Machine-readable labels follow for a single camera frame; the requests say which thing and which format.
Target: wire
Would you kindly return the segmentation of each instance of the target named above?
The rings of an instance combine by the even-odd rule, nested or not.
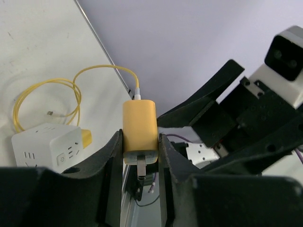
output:
[[[33,92],[35,89],[37,89],[41,85],[44,85],[44,84],[47,84],[47,83],[63,84],[65,86],[70,87],[74,91],[75,97],[76,97],[76,101],[77,101],[77,106],[76,106],[76,108],[71,113],[69,113],[67,115],[64,115],[64,117],[71,116],[70,120],[66,123],[66,124],[70,124],[74,120],[74,118],[76,117],[76,115],[78,114],[77,126],[79,126],[79,124],[80,124],[80,103],[81,103],[81,100],[82,100],[82,94],[81,94],[80,88],[76,85],[75,81],[76,81],[77,77],[81,73],[83,73],[85,71],[88,71],[88,70],[91,70],[91,69],[96,69],[96,68],[113,68],[113,69],[118,69],[118,70],[124,70],[124,71],[130,73],[135,78],[135,81],[136,81],[136,90],[138,92],[138,95],[140,96],[139,79],[138,79],[137,75],[133,71],[131,71],[131,70],[127,69],[127,68],[121,67],[121,66],[116,66],[116,65],[95,65],[95,66],[90,66],[90,67],[84,68],[81,71],[79,71],[75,75],[73,81],[71,81],[69,79],[65,79],[65,78],[49,79],[49,80],[45,80],[45,81],[33,84],[32,86],[30,86],[29,88],[27,88],[25,91],[23,91],[21,93],[21,95],[18,97],[17,101],[15,102],[14,109],[13,109],[13,124],[14,124],[16,132],[25,131],[25,129],[21,126],[19,118],[18,118],[19,110],[20,110],[20,107],[21,107],[24,99],[31,92]]]
[[[136,202],[136,204],[137,204],[138,207],[147,207],[147,206],[149,206],[149,205],[154,204],[159,198],[160,198],[160,195],[158,195],[158,197],[157,197],[153,202],[147,203],[147,204],[145,204],[145,205],[139,205],[137,200],[135,200],[135,202]]]
[[[169,136],[178,137],[178,138],[180,138],[180,139],[182,139],[182,140],[184,140],[184,141],[186,141],[186,142],[188,142],[188,143],[193,143],[192,141],[186,139],[185,137],[179,136],[179,135],[177,135],[177,134],[166,134],[166,136],[167,136],[167,137],[169,137]]]
[[[298,148],[294,149],[295,153],[297,154],[297,156],[299,157],[300,161],[302,162],[303,164],[303,156],[301,154],[301,152],[299,151]]]
[[[157,178],[158,178],[158,173],[155,173],[155,176],[154,176],[154,178],[153,178],[151,187],[150,187],[150,189],[148,190],[148,193],[153,193],[153,189],[154,189],[154,187],[155,187],[155,185],[156,185],[156,180],[157,180]]]
[[[81,73],[83,73],[83,72],[85,72],[85,71],[87,71],[87,70],[92,70],[92,69],[96,69],[96,68],[113,68],[113,69],[117,69],[117,70],[126,71],[126,72],[128,72],[129,74],[131,74],[131,75],[134,77],[134,79],[135,79],[135,81],[136,81],[136,88],[139,88],[139,79],[138,79],[137,75],[136,75],[133,71],[129,70],[128,68],[124,68],[124,67],[122,67],[122,66],[117,66],[117,65],[94,65],[94,66],[87,67],[87,68],[85,68],[85,69],[82,69],[80,72],[78,72],[78,73],[75,75],[73,82],[75,83],[77,77],[78,77]]]
[[[71,119],[67,122],[67,124],[70,124],[72,122],[72,120],[76,117],[77,112],[80,112],[80,103],[81,103],[82,95],[81,95],[80,88],[75,83],[73,83],[69,79],[64,79],[64,78],[55,78],[55,79],[45,80],[45,81],[42,81],[40,83],[36,83],[36,84],[30,86],[28,89],[23,91],[21,93],[21,95],[18,97],[18,99],[16,100],[16,103],[15,103],[14,109],[13,109],[13,123],[14,123],[14,127],[15,127],[16,132],[20,132],[20,131],[25,130],[21,126],[21,124],[19,122],[19,118],[18,118],[19,109],[21,107],[22,102],[32,91],[34,91],[35,89],[37,89],[41,85],[47,84],[47,83],[58,83],[58,84],[63,84],[65,86],[68,86],[74,91],[75,96],[77,97],[77,107],[70,114],[66,115],[66,117],[72,115]],[[80,121],[80,114],[78,114],[78,123],[77,123],[77,125],[79,125],[79,121]]]

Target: yellow cable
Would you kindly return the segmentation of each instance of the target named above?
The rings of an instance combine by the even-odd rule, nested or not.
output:
[[[78,114],[78,119],[77,119],[77,126],[79,126],[79,123],[80,123],[80,103],[81,103],[81,100],[82,100],[82,94],[81,94],[81,91],[80,91],[80,88],[75,84],[75,81],[77,79],[77,77],[87,71],[87,70],[91,70],[91,69],[96,69],[96,68],[114,68],[114,69],[118,69],[118,70],[124,70],[128,73],[130,73],[134,78],[135,78],[135,81],[136,81],[136,88],[139,88],[139,80],[138,80],[138,77],[137,75],[127,69],[127,68],[124,68],[124,67],[121,67],[121,66],[115,66],[115,65],[95,65],[95,66],[91,66],[91,67],[87,67],[85,69],[82,69],[80,72],[78,72],[73,81],[69,80],[69,79],[65,79],[65,78],[55,78],[55,79],[49,79],[49,80],[45,80],[45,81],[42,81],[42,82],[39,82],[39,83],[36,83],[36,84],[33,84],[32,86],[30,86],[29,88],[27,88],[25,91],[23,91],[21,93],[21,95],[18,97],[16,103],[15,103],[15,106],[14,106],[14,109],[13,109],[13,123],[14,123],[14,127],[16,129],[16,132],[21,132],[21,131],[24,131],[25,129],[21,126],[20,122],[19,122],[19,118],[18,118],[18,114],[19,114],[19,109],[21,107],[21,104],[23,103],[24,99],[32,92],[34,91],[35,89],[37,89],[38,87],[40,87],[41,85],[43,84],[47,84],[47,83],[58,83],[58,84],[63,84],[65,86],[68,86],[70,87],[74,93],[75,93],[75,97],[76,97],[76,100],[77,100],[77,106],[76,108],[69,114],[65,115],[65,117],[69,117],[69,116],[72,116],[70,118],[70,120],[66,123],[66,124],[70,124],[73,119],[76,117],[76,115]]]
[[[94,65],[94,66],[87,67],[85,69],[82,69],[80,72],[78,72],[75,75],[73,82],[75,83],[77,77],[81,73],[83,73],[83,72],[85,72],[87,70],[92,70],[92,69],[96,69],[96,68],[113,68],[113,69],[117,69],[117,70],[126,71],[126,72],[128,72],[129,74],[131,74],[134,77],[134,79],[136,81],[136,88],[139,88],[139,79],[138,79],[137,75],[133,71],[131,71],[131,70],[127,69],[127,68],[124,68],[124,67],[121,67],[121,66],[116,66],[116,65]]]

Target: charging cable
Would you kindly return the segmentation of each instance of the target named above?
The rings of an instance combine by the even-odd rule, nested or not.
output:
[[[88,71],[88,70],[91,70],[91,69],[96,69],[96,68],[113,68],[113,69],[123,70],[123,71],[126,71],[126,72],[130,73],[134,77],[135,82],[136,82],[134,98],[137,99],[137,100],[141,99],[140,89],[139,89],[139,79],[133,71],[131,71],[127,68],[121,67],[121,66],[116,66],[116,65],[94,65],[94,66],[90,66],[90,67],[87,67],[87,68],[82,69],[81,71],[79,71],[75,75],[73,81],[71,81],[69,79],[65,79],[65,78],[49,79],[49,80],[45,80],[45,81],[33,84],[32,86],[27,88],[25,91],[23,91],[21,93],[21,95],[18,97],[18,99],[16,100],[16,103],[15,103],[15,106],[14,106],[14,109],[13,109],[13,124],[14,124],[16,132],[25,131],[25,129],[21,126],[19,118],[18,118],[19,110],[20,110],[20,107],[21,107],[24,99],[30,93],[32,93],[35,89],[37,89],[38,87],[40,87],[44,84],[47,84],[47,83],[57,83],[57,84],[63,84],[65,86],[68,86],[69,88],[71,88],[74,91],[75,97],[76,97],[76,100],[77,100],[76,108],[71,113],[69,113],[67,115],[56,114],[53,111],[48,111],[47,114],[50,115],[50,116],[55,116],[55,117],[70,117],[71,116],[70,120],[66,123],[67,125],[70,124],[74,120],[74,118],[78,115],[77,126],[79,126],[79,124],[80,124],[80,104],[81,104],[81,100],[82,100],[82,94],[81,94],[80,88],[76,85],[75,81],[81,73],[83,73],[85,71]]]

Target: cable connector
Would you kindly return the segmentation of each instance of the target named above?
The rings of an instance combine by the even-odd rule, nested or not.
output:
[[[51,117],[65,117],[64,114],[61,114],[61,113],[56,113],[54,111],[48,111],[47,112],[47,115],[51,116]]]
[[[140,88],[138,87],[134,90],[134,100],[141,100]]]

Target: white wall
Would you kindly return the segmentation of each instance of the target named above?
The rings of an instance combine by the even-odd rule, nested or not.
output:
[[[303,27],[302,0],[78,1],[114,63],[138,74],[142,97],[156,102],[158,115],[230,58],[250,75],[275,34]]]

